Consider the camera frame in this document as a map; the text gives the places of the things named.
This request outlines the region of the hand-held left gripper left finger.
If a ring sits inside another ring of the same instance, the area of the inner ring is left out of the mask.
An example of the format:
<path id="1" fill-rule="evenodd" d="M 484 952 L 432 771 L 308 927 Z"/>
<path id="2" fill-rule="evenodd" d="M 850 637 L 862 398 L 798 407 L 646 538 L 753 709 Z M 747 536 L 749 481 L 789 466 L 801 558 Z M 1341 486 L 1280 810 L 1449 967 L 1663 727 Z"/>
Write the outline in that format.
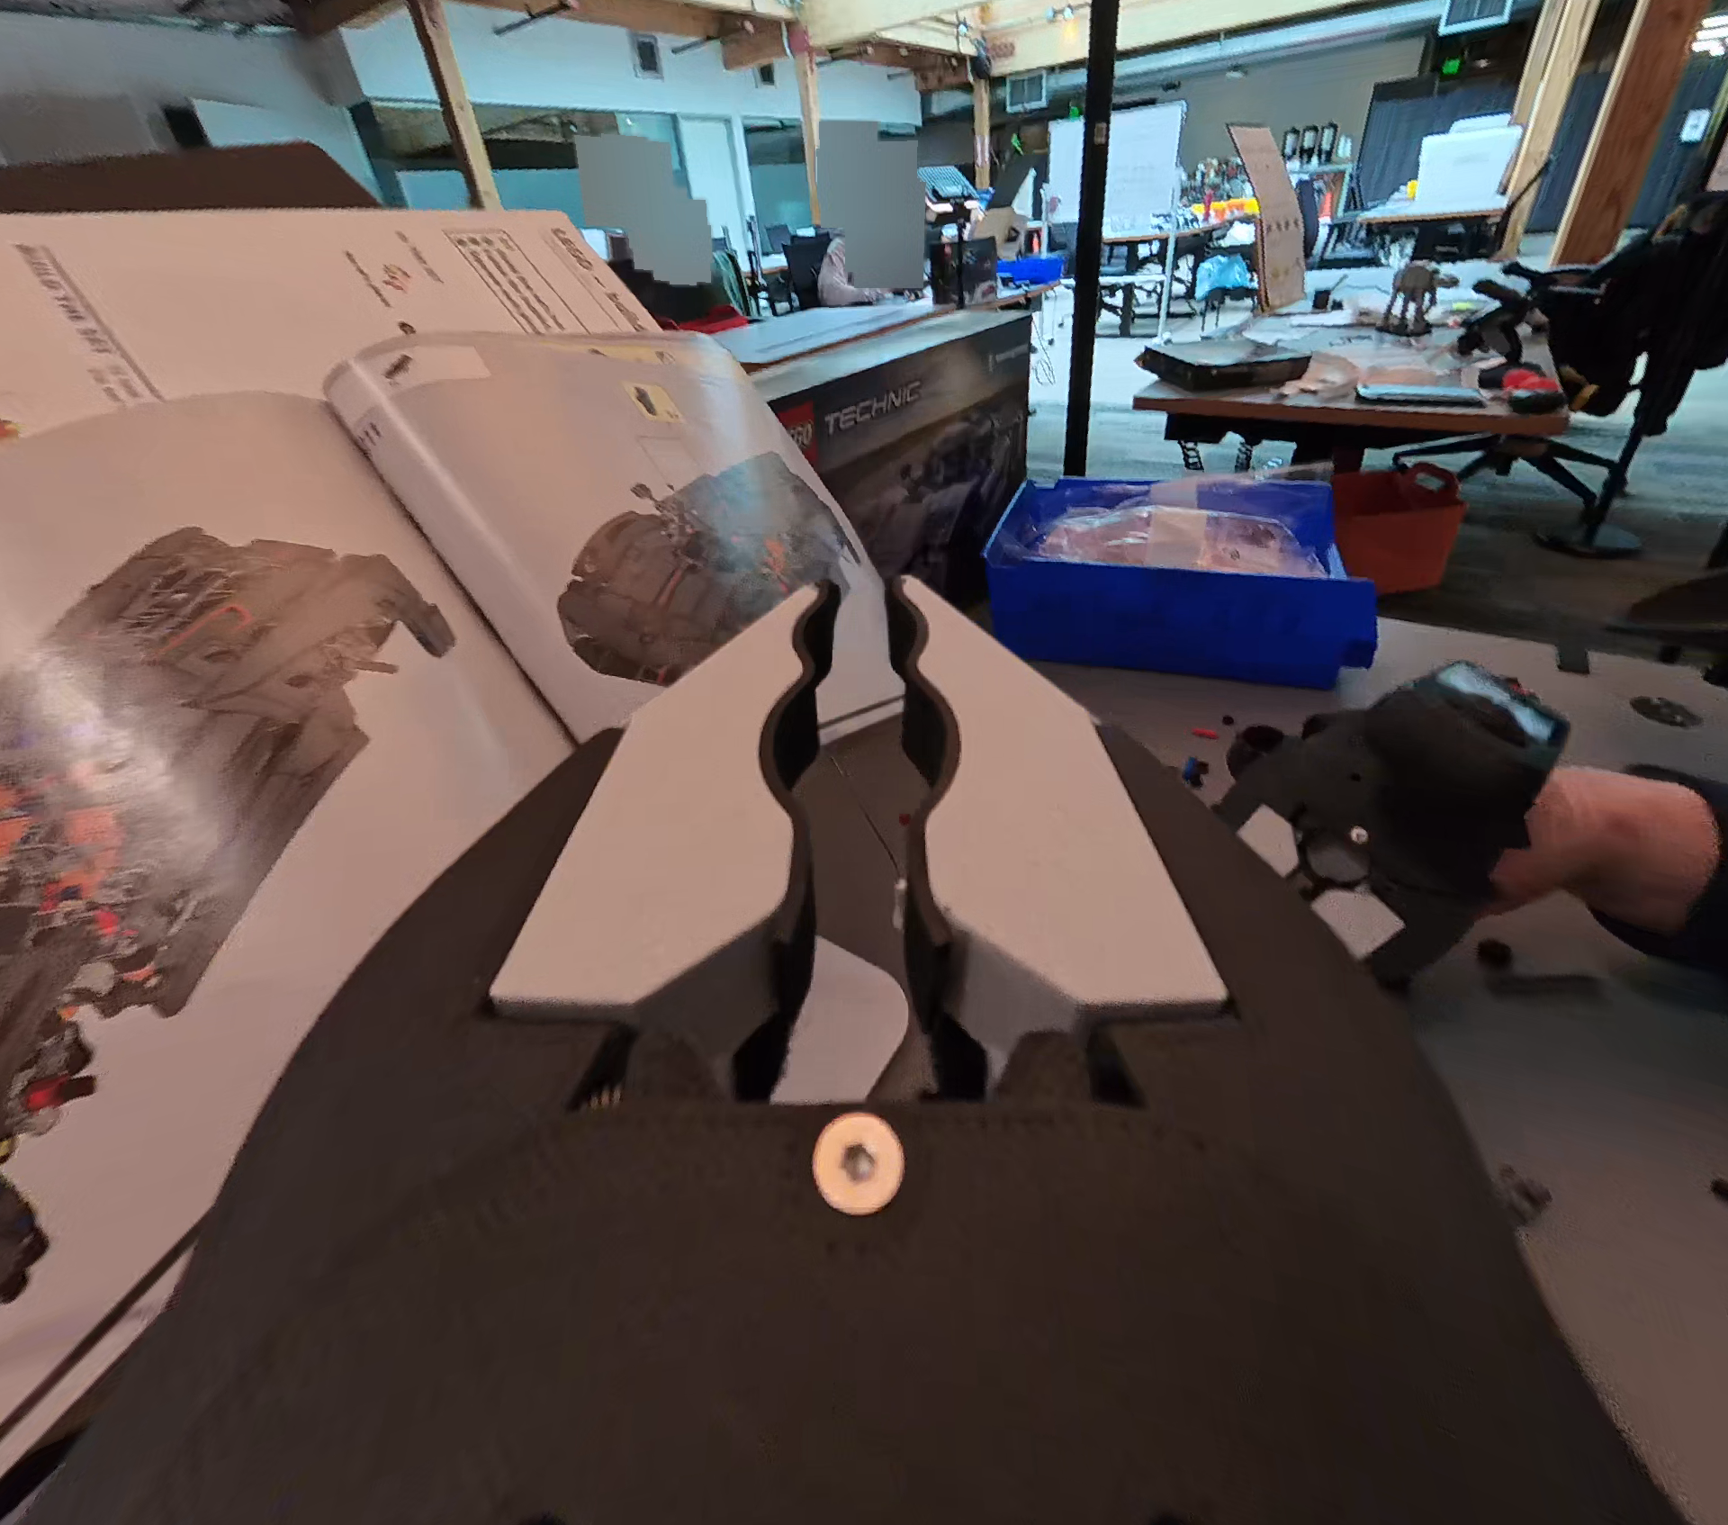
<path id="1" fill-rule="evenodd" d="M 772 1095 L 814 970 L 796 790 L 837 616 L 835 585 L 798 589 L 634 713 L 492 979 L 501 1017 L 681 1039 Z"/>

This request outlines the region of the lego instruction booklet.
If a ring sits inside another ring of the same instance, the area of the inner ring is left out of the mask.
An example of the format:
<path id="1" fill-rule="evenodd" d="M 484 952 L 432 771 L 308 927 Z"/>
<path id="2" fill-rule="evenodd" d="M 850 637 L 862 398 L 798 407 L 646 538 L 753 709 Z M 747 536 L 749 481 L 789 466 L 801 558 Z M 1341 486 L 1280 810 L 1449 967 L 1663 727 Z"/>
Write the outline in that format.
<path id="1" fill-rule="evenodd" d="M 299 1042 L 565 762 L 877 567 L 717 337 L 528 214 L 4 218 L 4 1467 L 162 1311 Z"/>

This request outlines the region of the person's right forearm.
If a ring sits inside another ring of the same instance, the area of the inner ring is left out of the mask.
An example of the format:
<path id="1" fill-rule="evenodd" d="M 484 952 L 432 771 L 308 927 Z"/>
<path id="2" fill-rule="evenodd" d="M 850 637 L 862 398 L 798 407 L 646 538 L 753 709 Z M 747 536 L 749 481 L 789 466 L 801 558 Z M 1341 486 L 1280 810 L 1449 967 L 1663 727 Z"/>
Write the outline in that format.
<path id="1" fill-rule="evenodd" d="M 1631 951 L 1723 978 L 1726 974 L 1726 787 L 1723 781 L 1658 763 L 1633 763 L 1626 774 L 1680 785 L 1707 805 L 1717 839 L 1716 866 L 1676 931 L 1651 931 L 1602 909 L 1590 911 Z"/>

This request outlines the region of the lego set box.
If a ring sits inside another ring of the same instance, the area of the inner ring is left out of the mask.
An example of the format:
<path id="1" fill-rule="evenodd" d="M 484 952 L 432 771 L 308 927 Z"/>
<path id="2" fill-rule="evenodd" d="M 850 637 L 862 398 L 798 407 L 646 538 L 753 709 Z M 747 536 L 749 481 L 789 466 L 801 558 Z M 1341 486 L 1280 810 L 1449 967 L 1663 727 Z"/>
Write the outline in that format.
<path id="1" fill-rule="evenodd" d="M 1033 319 L 952 311 L 803 355 L 754 385 L 884 578 L 987 598 L 985 547 L 1026 482 Z"/>

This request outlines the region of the black lego figure model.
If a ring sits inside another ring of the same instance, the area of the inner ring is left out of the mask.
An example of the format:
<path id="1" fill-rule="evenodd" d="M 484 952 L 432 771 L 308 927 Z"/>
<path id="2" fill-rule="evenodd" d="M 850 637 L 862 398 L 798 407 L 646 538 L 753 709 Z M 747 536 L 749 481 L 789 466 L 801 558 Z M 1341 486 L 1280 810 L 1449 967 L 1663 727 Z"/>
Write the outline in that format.
<path id="1" fill-rule="evenodd" d="M 1505 263 L 1494 279 L 1480 279 L 1474 293 L 1489 301 L 1487 311 L 1464 322 L 1453 355 L 1464 360 L 1494 356 L 1501 371 L 1534 367 L 1527 337 L 1546 337 L 1546 297 L 1554 288 L 1554 272 L 1519 261 Z"/>

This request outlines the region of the grey lego walker model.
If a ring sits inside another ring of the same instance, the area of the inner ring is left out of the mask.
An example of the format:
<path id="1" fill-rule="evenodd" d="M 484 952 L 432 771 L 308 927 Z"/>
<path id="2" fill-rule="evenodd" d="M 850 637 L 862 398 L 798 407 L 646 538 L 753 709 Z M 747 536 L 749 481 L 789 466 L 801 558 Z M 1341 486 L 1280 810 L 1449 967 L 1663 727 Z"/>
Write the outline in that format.
<path id="1" fill-rule="evenodd" d="M 1377 329 L 1383 335 L 1419 340 L 1433 331 L 1429 313 L 1442 292 L 1456 288 L 1458 275 L 1431 261 L 1408 261 L 1393 277 L 1392 295 Z"/>

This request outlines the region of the blue plastic bin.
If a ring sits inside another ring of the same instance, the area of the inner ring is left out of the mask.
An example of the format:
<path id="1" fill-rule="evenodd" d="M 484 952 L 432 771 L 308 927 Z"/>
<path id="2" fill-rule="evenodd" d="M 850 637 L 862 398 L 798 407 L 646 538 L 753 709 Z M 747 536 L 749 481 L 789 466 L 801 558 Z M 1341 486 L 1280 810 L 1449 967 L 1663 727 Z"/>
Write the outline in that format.
<path id="1" fill-rule="evenodd" d="M 985 547 L 992 628 L 1023 659 L 1330 691 L 1377 653 L 1375 589 L 1343 563 L 1325 580 L 1231 576 L 1005 554 L 1039 490 L 1071 499 L 1087 482 L 1030 481 Z"/>

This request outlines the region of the orange bucket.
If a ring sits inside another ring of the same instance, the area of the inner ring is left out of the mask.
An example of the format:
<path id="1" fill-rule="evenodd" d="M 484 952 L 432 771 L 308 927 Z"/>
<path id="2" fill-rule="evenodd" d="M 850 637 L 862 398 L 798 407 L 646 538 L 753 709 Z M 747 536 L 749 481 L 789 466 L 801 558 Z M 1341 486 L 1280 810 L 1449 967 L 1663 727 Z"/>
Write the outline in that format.
<path id="1" fill-rule="evenodd" d="M 1334 473 L 1334 535 L 1350 576 L 1381 596 L 1437 589 L 1465 517 L 1460 479 L 1437 463 Z"/>

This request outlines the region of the clear plastic bags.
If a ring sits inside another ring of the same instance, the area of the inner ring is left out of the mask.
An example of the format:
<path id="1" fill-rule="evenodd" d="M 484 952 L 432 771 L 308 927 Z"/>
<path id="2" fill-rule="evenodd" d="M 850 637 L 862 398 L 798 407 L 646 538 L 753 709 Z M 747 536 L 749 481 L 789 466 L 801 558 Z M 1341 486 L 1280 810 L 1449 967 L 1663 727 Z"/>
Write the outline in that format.
<path id="1" fill-rule="evenodd" d="M 1005 554 L 1015 562 L 1104 563 L 1230 576 L 1334 574 L 1327 481 L 1203 475 L 1087 482 L 1071 499 L 1039 490 Z"/>

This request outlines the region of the wooden work table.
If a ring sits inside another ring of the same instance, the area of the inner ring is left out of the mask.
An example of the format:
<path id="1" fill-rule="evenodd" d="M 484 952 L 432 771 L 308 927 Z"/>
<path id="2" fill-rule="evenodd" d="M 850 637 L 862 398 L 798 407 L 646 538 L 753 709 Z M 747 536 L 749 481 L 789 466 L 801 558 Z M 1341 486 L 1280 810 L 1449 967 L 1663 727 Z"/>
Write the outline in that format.
<path id="1" fill-rule="evenodd" d="M 1138 369 L 1134 412 L 1158 416 L 1168 441 L 1183 448 L 1233 439 L 1246 446 L 1291 446 L 1298 459 L 1323 459 L 1339 470 L 1357 468 L 1372 450 L 1415 448 L 1455 436 L 1482 443 L 1550 441 L 1573 425 L 1568 398 L 1557 409 L 1534 412 L 1505 391 L 1483 385 L 1492 356 L 1455 355 L 1458 333 L 1487 301 L 1464 277 L 1491 274 L 1476 261 L 1442 265 L 1458 286 L 1437 299 L 1433 329 L 1419 338 L 1383 333 L 1377 326 L 1392 297 L 1399 268 L 1392 265 L 1312 274 L 1311 292 L 1296 308 L 1262 315 L 1228 306 L 1208 326 L 1190 326 L 1172 340 L 1152 344 L 1242 338 L 1307 351 L 1307 374 L 1284 387 L 1188 394 Z"/>

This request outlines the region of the black flat box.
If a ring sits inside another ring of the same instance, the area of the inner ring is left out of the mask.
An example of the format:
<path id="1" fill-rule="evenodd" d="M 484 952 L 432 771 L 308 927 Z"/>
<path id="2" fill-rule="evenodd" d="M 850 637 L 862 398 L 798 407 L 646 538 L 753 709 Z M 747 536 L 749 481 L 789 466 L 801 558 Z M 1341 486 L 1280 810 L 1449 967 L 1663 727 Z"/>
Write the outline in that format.
<path id="1" fill-rule="evenodd" d="M 1311 369 L 1309 351 L 1293 351 L 1251 338 L 1150 342 L 1134 365 L 1156 382 L 1186 394 L 1282 389 Z"/>

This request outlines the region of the cardboard sign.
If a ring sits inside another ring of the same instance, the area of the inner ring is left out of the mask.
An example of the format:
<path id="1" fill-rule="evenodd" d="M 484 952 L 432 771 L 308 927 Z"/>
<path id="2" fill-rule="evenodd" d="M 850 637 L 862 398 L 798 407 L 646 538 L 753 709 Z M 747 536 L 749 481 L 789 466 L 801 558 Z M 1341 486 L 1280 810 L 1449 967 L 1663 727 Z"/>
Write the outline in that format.
<path id="1" fill-rule="evenodd" d="M 1307 295 L 1307 239 L 1284 146 L 1262 124 L 1228 122 L 1224 130 L 1258 203 L 1258 313 L 1296 308 Z"/>

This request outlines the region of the whiteboard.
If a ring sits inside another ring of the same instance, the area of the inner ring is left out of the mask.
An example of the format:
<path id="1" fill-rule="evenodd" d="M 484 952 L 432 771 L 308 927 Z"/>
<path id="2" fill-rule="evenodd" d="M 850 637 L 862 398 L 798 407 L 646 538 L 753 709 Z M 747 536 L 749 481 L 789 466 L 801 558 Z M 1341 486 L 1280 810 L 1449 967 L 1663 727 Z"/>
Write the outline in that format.
<path id="1" fill-rule="evenodd" d="M 1183 99 L 1114 110 L 1109 131 L 1105 238 L 1165 227 L 1181 194 L 1179 153 L 1188 103 Z M 1046 223 L 1078 223 L 1082 200 L 1084 121 L 1048 126 Z"/>

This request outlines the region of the black pole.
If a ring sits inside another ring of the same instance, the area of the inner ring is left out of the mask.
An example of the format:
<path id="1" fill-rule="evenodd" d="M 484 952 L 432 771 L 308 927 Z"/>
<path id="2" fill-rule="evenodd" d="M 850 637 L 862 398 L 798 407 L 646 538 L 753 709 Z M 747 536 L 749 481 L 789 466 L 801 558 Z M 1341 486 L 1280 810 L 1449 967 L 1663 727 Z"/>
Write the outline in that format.
<path id="1" fill-rule="evenodd" d="M 1089 2 L 1087 88 L 1078 193 L 1078 220 L 1073 247 L 1073 315 L 1069 326 L 1069 369 L 1062 472 L 1086 477 L 1091 436 L 1096 319 L 1104 283 L 1105 211 L 1113 142 L 1114 72 L 1118 54 L 1120 0 Z"/>

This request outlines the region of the wooden post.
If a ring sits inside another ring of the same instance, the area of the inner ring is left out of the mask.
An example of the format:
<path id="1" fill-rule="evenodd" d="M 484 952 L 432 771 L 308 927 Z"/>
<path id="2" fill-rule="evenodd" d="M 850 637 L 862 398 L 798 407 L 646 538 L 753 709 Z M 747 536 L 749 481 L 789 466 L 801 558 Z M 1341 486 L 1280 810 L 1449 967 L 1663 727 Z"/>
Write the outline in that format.
<path id="1" fill-rule="evenodd" d="M 1555 234 L 1550 261 L 1599 263 L 1618 247 L 1714 0 L 1638 0 Z"/>

